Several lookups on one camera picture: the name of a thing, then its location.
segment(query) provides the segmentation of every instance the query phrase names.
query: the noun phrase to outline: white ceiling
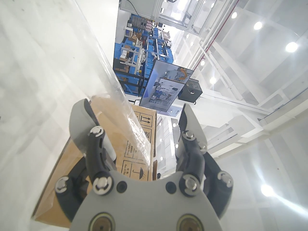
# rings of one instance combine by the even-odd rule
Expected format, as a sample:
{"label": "white ceiling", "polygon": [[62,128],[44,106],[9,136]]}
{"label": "white ceiling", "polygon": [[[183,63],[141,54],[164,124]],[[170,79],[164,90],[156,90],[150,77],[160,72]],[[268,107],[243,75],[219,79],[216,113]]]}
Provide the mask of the white ceiling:
{"label": "white ceiling", "polygon": [[[175,49],[177,64],[197,67],[203,94],[191,107],[209,152],[234,179],[222,227],[307,230],[308,0],[239,0],[232,11],[236,1],[203,38],[183,33]],[[289,42],[298,44],[294,53]],[[262,184],[277,196],[265,197]]]}

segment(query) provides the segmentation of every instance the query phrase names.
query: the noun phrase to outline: black box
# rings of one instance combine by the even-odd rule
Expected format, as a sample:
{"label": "black box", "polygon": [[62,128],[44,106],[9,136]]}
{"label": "black box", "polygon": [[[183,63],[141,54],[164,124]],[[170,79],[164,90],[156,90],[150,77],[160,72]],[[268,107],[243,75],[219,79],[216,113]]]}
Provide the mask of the black box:
{"label": "black box", "polygon": [[187,83],[178,94],[178,98],[180,100],[194,103],[201,94],[202,89],[200,87],[199,81],[196,79],[188,79]]}

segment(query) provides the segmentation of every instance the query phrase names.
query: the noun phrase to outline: metal screw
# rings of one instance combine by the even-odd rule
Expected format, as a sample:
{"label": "metal screw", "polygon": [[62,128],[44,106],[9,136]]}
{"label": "metal screw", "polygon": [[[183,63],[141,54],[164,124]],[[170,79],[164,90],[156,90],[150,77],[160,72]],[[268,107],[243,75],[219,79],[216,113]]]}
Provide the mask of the metal screw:
{"label": "metal screw", "polygon": [[201,151],[206,151],[207,150],[207,144],[204,142],[199,142],[200,150]]}
{"label": "metal screw", "polygon": [[193,138],[195,135],[190,132],[190,131],[186,131],[185,135],[188,137],[188,138]]}
{"label": "metal screw", "polygon": [[104,133],[104,129],[101,126],[95,126],[90,130],[90,133],[93,133],[96,137]]}
{"label": "metal screw", "polygon": [[97,195],[105,195],[112,187],[111,176],[96,178],[93,182],[93,190]]}
{"label": "metal screw", "polygon": [[197,183],[195,182],[194,179],[188,178],[185,181],[185,186],[186,186],[187,189],[190,189],[190,190],[194,191],[197,188]]}
{"label": "metal screw", "polygon": [[68,176],[63,176],[61,177],[55,186],[55,190],[57,193],[63,193],[66,191],[67,187],[66,187],[66,181],[68,180]]}
{"label": "metal screw", "polygon": [[101,177],[101,178],[98,179],[96,187],[98,189],[105,188],[107,186],[107,184],[108,184],[107,178],[106,177]]}
{"label": "metal screw", "polygon": [[233,186],[233,179],[226,171],[220,171],[217,175],[218,180],[222,180],[228,188]]}

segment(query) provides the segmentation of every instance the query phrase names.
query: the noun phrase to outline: bolt head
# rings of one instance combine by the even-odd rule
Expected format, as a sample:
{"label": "bolt head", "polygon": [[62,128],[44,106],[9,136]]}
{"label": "bolt head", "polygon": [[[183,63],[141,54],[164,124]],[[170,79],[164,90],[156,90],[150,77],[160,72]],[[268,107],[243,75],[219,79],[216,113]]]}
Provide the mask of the bolt head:
{"label": "bolt head", "polygon": [[190,189],[190,190],[194,191],[197,188],[197,183],[195,182],[194,179],[188,178],[185,181],[185,186],[186,186],[187,189]]}
{"label": "bolt head", "polygon": [[56,186],[55,186],[55,190],[57,193],[63,193],[66,191],[66,181],[68,180],[68,176],[63,176],[61,177],[57,183],[56,183]]}
{"label": "bolt head", "polygon": [[185,134],[189,138],[193,138],[194,137],[194,134],[192,132],[190,132],[190,131],[187,131]]}
{"label": "bolt head", "polygon": [[98,179],[97,181],[97,187],[100,189],[100,188],[105,188],[108,184],[108,180],[106,177],[101,177]]}
{"label": "bolt head", "polygon": [[90,132],[96,135],[96,134],[100,133],[100,131],[101,131],[101,129],[99,128],[99,126],[95,126],[94,128],[91,129]]}
{"label": "bolt head", "polygon": [[233,179],[232,179],[232,177],[230,176],[230,174],[228,174],[225,171],[220,171],[218,173],[218,179],[222,180],[226,184],[226,186],[228,188],[231,188],[233,186]]}

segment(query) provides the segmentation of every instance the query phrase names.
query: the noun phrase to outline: transparent plastic sheet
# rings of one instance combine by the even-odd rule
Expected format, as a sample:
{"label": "transparent plastic sheet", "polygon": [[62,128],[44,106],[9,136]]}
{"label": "transparent plastic sheet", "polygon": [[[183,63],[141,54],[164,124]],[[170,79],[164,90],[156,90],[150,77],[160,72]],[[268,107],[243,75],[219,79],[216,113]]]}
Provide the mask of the transparent plastic sheet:
{"label": "transparent plastic sheet", "polygon": [[[35,183],[46,182],[45,165],[55,164],[71,108],[83,98],[105,100],[96,115],[107,117],[150,167],[151,145],[75,0],[0,0],[0,57],[0,177],[16,182],[11,174],[20,172],[26,198],[43,189]],[[9,200],[10,179],[6,184],[1,199]]]}

